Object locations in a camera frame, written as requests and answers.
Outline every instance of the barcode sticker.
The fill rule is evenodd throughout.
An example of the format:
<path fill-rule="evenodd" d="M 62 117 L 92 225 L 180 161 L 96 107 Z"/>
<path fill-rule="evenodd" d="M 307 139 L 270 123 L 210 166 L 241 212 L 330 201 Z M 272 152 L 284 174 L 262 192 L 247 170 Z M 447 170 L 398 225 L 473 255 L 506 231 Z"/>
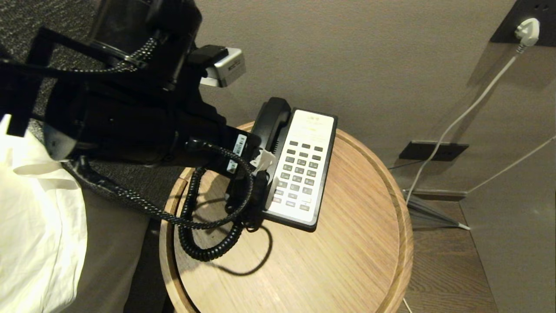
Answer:
<path fill-rule="evenodd" d="M 237 136 L 236 145 L 234 146 L 234 154 L 241 156 L 246 141 L 247 141 L 246 135 L 240 134 Z M 230 160 L 230 162 L 228 163 L 228 168 L 226 170 L 234 174 L 236 172 L 236 169 L 237 169 L 237 163 Z"/>

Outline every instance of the beige wall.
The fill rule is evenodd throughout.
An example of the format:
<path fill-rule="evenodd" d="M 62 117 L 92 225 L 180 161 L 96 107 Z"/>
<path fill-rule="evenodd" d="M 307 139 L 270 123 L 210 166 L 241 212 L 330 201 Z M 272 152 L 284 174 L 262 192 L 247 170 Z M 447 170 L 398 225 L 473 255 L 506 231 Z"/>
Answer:
<path fill-rule="evenodd" d="M 461 202 L 501 313 L 556 310 L 555 148 L 552 141 Z"/>
<path fill-rule="evenodd" d="M 512 54 L 489 39 L 513 3 L 197 0 L 197 44 L 238 47 L 247 59 L 233 85 L 202 92 L 231 125 L 253 120 L 271 96 L 336 114 L 387 166 L 404 164 L 405 145 L 438 139 Z M 527 51 L 455 131 L 470 148 L 429 165 L 418 188 L 469 190 L 551 137 L 555 77 L 556 48 Z M 401 187 L 417 167 L 394 171 Z"/>

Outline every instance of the phone keypad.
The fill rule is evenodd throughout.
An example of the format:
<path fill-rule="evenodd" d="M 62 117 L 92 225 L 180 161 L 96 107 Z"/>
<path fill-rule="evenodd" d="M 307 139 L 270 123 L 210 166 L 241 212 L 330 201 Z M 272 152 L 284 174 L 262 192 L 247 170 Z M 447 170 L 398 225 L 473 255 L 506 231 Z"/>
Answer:
<path fill-rule="evenodd" d="M 280 179 L 274 190 L 272 201 L 303 211 L 311 209 L 315 196 L 317 170 L 323 165 L 325 152 L 322 147 L 290 140 L 284 147 L 286 152 L 284 166 L 277 169 Z"/>

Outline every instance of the white tag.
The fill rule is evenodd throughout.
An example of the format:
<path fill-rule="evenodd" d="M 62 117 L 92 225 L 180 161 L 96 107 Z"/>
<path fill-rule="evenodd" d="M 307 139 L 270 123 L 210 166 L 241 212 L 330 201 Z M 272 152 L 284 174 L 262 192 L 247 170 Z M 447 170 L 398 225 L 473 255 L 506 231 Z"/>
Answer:
<path fill-rule="evenodd" d="M 237 140 L 236 140 L 236 145 L 234 146 L 234 154 L 237 154 L 239 156 L 241 156 L 241 153 L 243 152 L 243 148 L 245 147 L 245 142 L 247 141 L 247 136 L 246 135 L 238 135 L 237 136 Z M 234 174 L 236 172 L 237 169 L 237 163 L 235 161 L 230 160 L 230 162 L 228 163 L 228 168 L 226 169 L 228 172 Z"/>
<path fill-rule="evenodd" d="M 258 171 L 266 170 L 269 166 L 273 165 L 274 162 L 276 162 L 276 156 L 263 149 L 260 150 L 259 155 L 249 163 L 256 167 L 253 171 L 253 175 L 256 175 Z"/>

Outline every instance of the label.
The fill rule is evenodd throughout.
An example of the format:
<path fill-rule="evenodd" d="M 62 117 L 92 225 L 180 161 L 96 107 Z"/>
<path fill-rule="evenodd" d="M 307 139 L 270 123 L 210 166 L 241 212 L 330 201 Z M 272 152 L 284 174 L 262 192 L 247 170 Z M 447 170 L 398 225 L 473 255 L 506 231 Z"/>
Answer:
<path fill-rule="evenodd" d="M 238 66 L 239 64 L 241 64 L 241 60 L 236 60 L 236 61 L 234 61 L 234 63 L 233 63 L 230 67 L 228 67 L 228 71 L 233 70 L 233 69 L 234 69 L 236 66 Z"/>
<path fill-rule="evenodd" d="M 245 142 L 247 141 L 246 135 L 238 135 L 236 140 L 236 145 L 234 146 L 233 153 L 236 155 L 241 156 L 243 152 L 243 148 L 245 147 Z M 235 174 L 237 169 L 237 163 L 233 160 L 230 160 L 228 163 L 228 168 L 226 169 L 228 172 Z"/>

